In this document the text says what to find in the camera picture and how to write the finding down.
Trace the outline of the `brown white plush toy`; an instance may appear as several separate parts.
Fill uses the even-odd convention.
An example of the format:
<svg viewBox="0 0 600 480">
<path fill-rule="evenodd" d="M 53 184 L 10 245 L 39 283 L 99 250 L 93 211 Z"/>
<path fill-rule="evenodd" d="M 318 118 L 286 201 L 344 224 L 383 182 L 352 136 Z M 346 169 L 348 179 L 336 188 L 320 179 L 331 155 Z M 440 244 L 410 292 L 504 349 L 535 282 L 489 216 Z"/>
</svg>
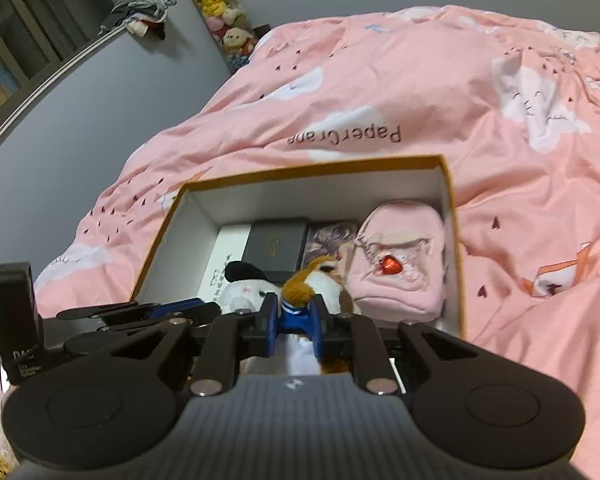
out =
<svg viewBox="0 0 600 480">
<path fill-rule="evenodd" d="M 321 256 L 308 263 L 282 287 L 281 300 L 290 300 L 297 309 L 301 300 L 321 295 L 330 314 L 360 314 L 346 289 L 340 262 L 333 256 Z M 275 341 L 274 354 L 269 358 L 249 358 L 242 361 L 240 371 L 259 375 L 327 375 L 347 372 L 349 365 L 336 359 L 320 362 L 314 356 L 313 344 L 305 334 L 281 334 Z"/>
</svg>

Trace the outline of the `pink mini backpack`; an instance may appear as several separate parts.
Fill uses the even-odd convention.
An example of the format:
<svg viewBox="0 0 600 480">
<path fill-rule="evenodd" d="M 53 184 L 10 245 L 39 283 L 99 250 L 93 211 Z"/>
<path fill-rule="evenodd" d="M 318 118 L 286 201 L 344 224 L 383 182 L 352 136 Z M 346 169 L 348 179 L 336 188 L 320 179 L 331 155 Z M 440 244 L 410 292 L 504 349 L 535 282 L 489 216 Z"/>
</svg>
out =
<svg viewBox="0 0 600 480">
<path fill-rule="evenodd" d="M 430 322 L 442 312 L 444 229 L 440 214 L 412 200 L 374 209 L 353 241 L 346 289 L 382 322 Z"/>
</svg>

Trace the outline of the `long white box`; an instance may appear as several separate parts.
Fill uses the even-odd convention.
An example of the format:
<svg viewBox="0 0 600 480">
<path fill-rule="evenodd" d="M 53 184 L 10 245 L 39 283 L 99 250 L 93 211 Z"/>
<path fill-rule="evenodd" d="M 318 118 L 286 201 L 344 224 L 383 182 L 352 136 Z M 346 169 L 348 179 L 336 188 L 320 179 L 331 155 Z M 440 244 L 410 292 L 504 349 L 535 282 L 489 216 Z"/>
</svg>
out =
<svg viewBox="0 0 600 480">
<path fill-rule="evenodd" d="M 239 261 L 245 252 L 250 224 L 230 224 L 222 226 L 215 239 L 204 274 L 198 288 L 197 297 L 204 301 L 218 302 L 221 292 L 227 285 L 225 268 L 232 261 Z"/>
</svg>

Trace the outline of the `orange cardboard storage box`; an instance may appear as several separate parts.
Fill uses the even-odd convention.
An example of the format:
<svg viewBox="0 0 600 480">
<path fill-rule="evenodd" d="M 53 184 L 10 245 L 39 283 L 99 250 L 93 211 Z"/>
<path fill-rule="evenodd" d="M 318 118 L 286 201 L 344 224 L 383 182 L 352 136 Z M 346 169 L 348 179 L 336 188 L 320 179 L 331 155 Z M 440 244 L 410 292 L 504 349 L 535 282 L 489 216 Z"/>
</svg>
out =
<svg viewBox="0 0 600 480">
<path fill-rule="evenodd" d="M 449 171 L 438 156 L 330 162 L 196 182 L 178 193 L 134 288 L 140 302 L 197 298 L 224 312 L 274 299 L 282 327 L 245 374 L 340 373 L 291 307 L 291 278 L 331 314 L 460 336 L 464 296 Z"/>
</svg>

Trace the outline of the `pink patterned duvet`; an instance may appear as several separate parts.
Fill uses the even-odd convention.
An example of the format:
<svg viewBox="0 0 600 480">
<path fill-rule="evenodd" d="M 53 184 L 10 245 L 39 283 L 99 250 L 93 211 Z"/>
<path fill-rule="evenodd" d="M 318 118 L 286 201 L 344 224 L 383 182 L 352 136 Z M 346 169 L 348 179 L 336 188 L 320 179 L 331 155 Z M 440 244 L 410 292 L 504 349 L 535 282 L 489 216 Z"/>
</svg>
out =
<svg viewBox="0 0 600 480">
<path fill-rule="evenodd" d="M 586 411 L 600 479 L 600 35 L 442 6 L 279 26 L 195 116 L 157 133 L 35 283 L 42 315 L 128 299 L 188 181 L 440 154 L 460 220 L 465 330 Z"/>
</svg>

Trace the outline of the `clothes pile on rack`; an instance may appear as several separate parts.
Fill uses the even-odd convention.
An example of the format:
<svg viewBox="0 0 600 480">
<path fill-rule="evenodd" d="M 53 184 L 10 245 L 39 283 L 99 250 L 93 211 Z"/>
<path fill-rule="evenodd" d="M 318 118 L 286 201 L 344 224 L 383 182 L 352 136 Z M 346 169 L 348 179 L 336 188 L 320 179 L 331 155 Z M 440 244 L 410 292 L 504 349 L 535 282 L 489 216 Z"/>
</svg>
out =
<svg viewBox="0 0 600 480">
<path fill-rule="evenodd" d="M 166 39 L 166 17 L 178 0 L 117 0 L 99 26 L 99 36 L 124 27 L 131 35 L 145 37 L 148 32 Z"/>
</svg>

